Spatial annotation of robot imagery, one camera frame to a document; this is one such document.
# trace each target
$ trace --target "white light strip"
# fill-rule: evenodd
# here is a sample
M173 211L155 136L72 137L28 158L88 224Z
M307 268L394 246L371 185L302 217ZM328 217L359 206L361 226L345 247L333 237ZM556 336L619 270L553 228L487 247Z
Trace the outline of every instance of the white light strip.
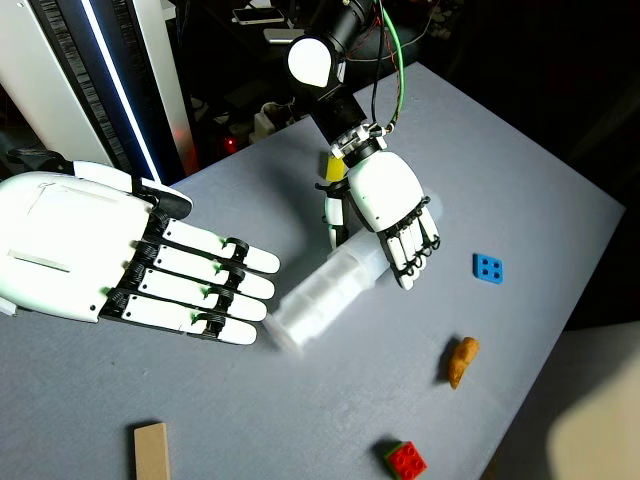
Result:
M104 63L107 65L107 70L109 70L109 75L111 75L113 85L116 87L118 97L120 97L120 102L122 102L124 111L126 112L129 123L131 124L131 128L133 129L133 133L138 140L140 150L142 150L142 155L147 161L147 165L149 165L151 176L156 182L161 183L160 176L158 175L158 171L156 170L156 166L153 164L153 160L151 159L151 153L149 153L147 144L142 137L142 132L140 131L140 127L138 126L138 121L133 114L133 110L131 109L131 105L129 104L129 99L127 98L127 94L124 91L124 87L122 86L122 82L120 81L120 77L118 76L118 72L116 70L116 66L113 63L113 59L111 58L111 53L109 53L107 44L104 41L102 30L100 30L100 25L98 24L98 19L96 18L96 14L93 11L90 0L82 0L82 7L84 8L84 13L86 13L87 15L89 24L91 25L91 30L93 30L93 36L96 37L98 47L100 47L100 52L102 53L102 58L104 59Z

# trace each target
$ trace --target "white phone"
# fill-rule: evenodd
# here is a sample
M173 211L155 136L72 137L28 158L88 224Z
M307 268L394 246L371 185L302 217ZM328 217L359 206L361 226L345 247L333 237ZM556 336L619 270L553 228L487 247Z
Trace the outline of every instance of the white phone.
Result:
M302 28L265 28L262 32L272 45L287 45L304 35Z
M240 25L255 25L257 23L284 22L284 15L277 8L237 8L233 16Z

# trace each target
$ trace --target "robotic hand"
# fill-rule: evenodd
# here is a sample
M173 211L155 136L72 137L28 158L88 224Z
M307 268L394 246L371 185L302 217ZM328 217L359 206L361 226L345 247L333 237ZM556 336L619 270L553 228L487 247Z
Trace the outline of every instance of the robotic hand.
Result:
M0 311L109 318L251 344L278 258L181 219L181 193L47 152L54 171L0 183Z
M406 162L384 151L383 137L393 131L395 121L387 128L364 123L366 115L340 78L346 52L366 25L372 6L373 0L324 2L309 33L291 44L287 65L296 98L308 106L332 154L349 167L344 179L327 187L317 185L327 194L325 217L332 246L348 236L348 199L364 225L378 234L396 280L409 290L427 257L440 246L427 209L429 198Z

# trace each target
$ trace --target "blue lego brick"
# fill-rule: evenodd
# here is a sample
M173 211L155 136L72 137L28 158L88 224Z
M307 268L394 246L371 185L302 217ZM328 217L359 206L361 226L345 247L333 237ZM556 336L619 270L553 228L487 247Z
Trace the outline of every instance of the blue lego brick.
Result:
M489 257L480 253L473 254L473 275L480 280L491 283L502 283L504 274L502 273L502 260Z

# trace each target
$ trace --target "red and green lego block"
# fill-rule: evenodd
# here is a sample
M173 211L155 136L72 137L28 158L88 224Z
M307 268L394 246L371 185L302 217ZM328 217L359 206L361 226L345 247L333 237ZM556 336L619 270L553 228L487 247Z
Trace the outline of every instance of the red and green lego block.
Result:
M413 442L399 444L384 456L396 480L413 480L427 469Z

